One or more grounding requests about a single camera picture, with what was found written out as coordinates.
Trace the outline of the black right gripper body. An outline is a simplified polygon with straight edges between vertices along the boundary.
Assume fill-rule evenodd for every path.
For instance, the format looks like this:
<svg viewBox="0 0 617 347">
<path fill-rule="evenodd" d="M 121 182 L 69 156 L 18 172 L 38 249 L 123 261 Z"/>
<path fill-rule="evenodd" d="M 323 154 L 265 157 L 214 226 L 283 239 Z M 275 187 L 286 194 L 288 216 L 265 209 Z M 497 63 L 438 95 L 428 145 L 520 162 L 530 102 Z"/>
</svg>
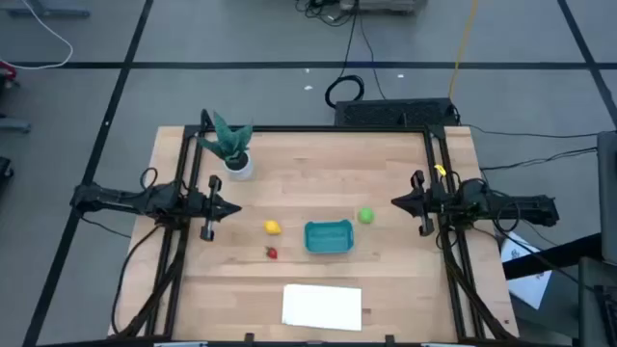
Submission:
<svg viewBox="0 0 617 347">
<path fill-rule="evenodd" d="M 431 182 L 425 189 L 423 171 L 416 170 L 411 177 L 412 198 L 414 202 L 414 217 L 420 218 L 419 234 L 423 237 L 431 235 L 436 229 L 441 230 L 444 223 L 443 204 L 446 191 L 443 183 L 438 179 Z"/>
</svg>

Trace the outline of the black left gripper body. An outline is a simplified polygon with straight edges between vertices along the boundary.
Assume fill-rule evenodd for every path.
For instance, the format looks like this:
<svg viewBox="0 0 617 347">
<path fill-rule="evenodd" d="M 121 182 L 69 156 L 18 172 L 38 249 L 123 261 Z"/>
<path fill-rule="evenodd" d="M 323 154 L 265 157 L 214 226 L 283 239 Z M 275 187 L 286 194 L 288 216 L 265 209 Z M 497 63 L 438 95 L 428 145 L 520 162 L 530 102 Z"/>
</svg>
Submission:
<svg viewBox="0 0 617 347">
<path fill-rule="evenodd" d="M 195 187 L 188 190 L 187 214 L 190 218 L 205 219 L 200 238 L 204 241 L 213 241 L 213 203 L 222 188 L 222 180 L 217 175 L 212 175 L 209 177 L 208 187 L 210 189 L 209 195 L 205 195 Z"/>
</svg>

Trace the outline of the teal plastic tupperware container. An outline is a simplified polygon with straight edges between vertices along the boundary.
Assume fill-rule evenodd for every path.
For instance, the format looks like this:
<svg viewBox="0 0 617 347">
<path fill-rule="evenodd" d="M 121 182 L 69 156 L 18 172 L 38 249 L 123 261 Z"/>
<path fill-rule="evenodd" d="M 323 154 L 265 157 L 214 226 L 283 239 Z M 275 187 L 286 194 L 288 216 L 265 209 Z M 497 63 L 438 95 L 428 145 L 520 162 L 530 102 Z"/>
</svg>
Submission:
<svg viewBox="0 0 617 347">
<path fill-rule="evenodd" d="M 305 248 L 312 254 L 344 254 L 354 247 L 354 228 L 349 220 L 308 222 L 304 229 Z"/>
</svg>

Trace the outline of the snake plant in white pot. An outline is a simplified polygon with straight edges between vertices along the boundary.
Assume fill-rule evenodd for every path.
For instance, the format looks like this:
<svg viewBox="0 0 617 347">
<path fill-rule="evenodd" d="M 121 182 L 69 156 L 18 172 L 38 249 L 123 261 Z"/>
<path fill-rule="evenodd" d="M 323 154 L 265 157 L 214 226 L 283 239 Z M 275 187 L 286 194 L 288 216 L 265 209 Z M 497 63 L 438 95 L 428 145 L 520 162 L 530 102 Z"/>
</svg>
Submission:
<svg viewBox="0 0 617 347">
<path fill-rule="evenodd" d="M 253 126 L 247 124 L 233 130 L 221 115 L 214 112 L 210 116 L 205 109 L 201 110 L 201 121 L 205 127 L 213 127 L 216 139 L 212 141 L 199 136 L 197 144 L 223 162 L 231 180 L 249 180 L 254 173 L 254 162 L 249 149 Z"/>
</svg>

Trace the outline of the white printed paper sheet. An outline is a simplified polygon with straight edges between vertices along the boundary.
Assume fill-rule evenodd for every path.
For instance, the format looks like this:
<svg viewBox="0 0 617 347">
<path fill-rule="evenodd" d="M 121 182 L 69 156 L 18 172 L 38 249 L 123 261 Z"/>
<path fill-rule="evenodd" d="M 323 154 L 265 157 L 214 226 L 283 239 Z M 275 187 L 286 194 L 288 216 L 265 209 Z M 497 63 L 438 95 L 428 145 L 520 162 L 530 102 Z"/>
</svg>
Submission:
<svg viewBox="0 0 617 347">
<path fill-rule="evenodd" d="M 531 253 L 539 252 L 539 249 L 527 243 L 518 234 L 511 232 L 509 236 L 511 239 L 506 238 L 500 249 L 502 264 Z M 508 280 L 508 289 L 516 298 L 522 300 L 530 307 L 538 309 L 544 298 L 550 277 L 551 271 L 545 271 L 536 275 Z"/>
</svg>

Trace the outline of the black metal bar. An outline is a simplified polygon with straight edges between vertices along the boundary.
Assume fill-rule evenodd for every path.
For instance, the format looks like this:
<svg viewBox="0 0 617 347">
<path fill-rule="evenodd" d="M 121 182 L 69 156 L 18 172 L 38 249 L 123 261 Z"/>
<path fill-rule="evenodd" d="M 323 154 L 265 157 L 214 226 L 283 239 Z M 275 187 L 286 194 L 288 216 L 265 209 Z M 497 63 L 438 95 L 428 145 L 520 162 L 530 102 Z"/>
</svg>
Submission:
<svg viewBox="0 0 617 347">
<path fill-rule="evenodd" d="M 604 237 L 596 233 L 540 252 L 529 251 L 527 255 L 504 262 L 503 270 L 508 280 L 514 280 L 573 266 L 584 257 L 608 260 L 611 253 Z"/>
</svg>

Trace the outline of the grey cabinet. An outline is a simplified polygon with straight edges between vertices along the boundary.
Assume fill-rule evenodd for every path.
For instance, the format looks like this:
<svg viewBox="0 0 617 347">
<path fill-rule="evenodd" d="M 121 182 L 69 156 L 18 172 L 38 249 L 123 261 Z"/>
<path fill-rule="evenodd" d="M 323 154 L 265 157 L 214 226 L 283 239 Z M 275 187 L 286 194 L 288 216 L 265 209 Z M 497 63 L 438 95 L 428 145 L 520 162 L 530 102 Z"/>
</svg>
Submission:
<svg viewBox="0 0 617 347">
<path fill-rule="evenodd" d="M 617 264 L 617 132 L 597 137 L 602 255 Z"/>
</svg>

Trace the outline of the grey equipment base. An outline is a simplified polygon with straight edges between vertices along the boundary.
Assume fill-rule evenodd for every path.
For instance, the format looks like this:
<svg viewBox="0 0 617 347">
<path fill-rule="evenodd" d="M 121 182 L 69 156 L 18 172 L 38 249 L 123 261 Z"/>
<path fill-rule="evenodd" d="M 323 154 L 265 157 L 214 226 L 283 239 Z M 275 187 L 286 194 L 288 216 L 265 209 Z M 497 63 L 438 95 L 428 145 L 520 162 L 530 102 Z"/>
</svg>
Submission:
<svg viewBox="0 0 617 347">
<path fill-rule="evenodd" d="M 344 11 L 416 13 L 428 0 L 338 0 Z"/>
</svg>

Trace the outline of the grey furniture foot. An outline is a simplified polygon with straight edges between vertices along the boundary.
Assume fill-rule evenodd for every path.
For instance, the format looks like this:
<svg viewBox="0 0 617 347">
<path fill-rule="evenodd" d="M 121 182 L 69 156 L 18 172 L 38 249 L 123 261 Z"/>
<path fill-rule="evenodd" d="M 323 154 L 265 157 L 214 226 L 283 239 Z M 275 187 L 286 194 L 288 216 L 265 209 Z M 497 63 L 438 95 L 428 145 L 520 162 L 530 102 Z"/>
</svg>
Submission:
<svg viewBox="0 0 617 347">
<path fill-rule="evenodd" d="M 13 130 L 22 133 L 29 133 L 31 131 L 31 124 L 20 119 L 0 118 L 0 130 Z"/>
</svg>

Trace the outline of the grey furniture base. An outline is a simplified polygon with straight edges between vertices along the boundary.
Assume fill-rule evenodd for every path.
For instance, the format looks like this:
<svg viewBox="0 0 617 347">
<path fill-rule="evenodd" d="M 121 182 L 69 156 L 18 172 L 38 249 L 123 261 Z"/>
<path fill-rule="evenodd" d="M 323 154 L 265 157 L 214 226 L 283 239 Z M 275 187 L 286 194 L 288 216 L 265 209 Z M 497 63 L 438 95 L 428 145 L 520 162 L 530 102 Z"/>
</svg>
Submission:
<svg viewBox="0 0 617 347">
<path fill-rule="evenodd" d="M 53 8 L 44 5 L 41 0 L 19 0 L 20 7 L 0 7 L 0 11 L 7 13 L 11 17 L 58 17 L 58 18 L 87 18 L 91 12 L 85 9 L 76 8 Z"/>
</svg>

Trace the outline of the black aluminium table frame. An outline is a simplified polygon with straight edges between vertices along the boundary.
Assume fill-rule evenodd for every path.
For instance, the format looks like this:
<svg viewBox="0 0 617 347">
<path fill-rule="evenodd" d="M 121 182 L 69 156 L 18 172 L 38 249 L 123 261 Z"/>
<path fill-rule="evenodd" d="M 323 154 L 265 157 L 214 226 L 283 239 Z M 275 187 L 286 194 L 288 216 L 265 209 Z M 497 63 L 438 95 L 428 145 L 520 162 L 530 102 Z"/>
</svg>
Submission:
<svg viewBox="0 0 617 347">
<path fill-rule="evenodd" d="M 463 177 L 478 175 L 467 130 L 445 140 L 406 129 L 333 127 L 258 130 L 250 144 L 255 176 L 226 181 L 223 197 L 242 207 L 226 217 L 213 241 L 193 223 L 173 336 L 182 340 L 452 342 L 485 334 L 461 287 L 448 276 L 440 231 L 423 237 L 419 219 L 391 200 L 409 193 L 413 172 L 432 177 L 436 164 L 455 159 Z M 375 212 L 370 225 L 358 211 Z M 264 222 L 279 223 L 269 235 Z M 344 254 L 312 254 L 304 243 L 308 222 L 349 220 L 354 247 Z M 266 248 L 278 251 L 277 259 Z M 362 290 L 360 332 L 282 323 L 288 284 Z"/>
</svg>

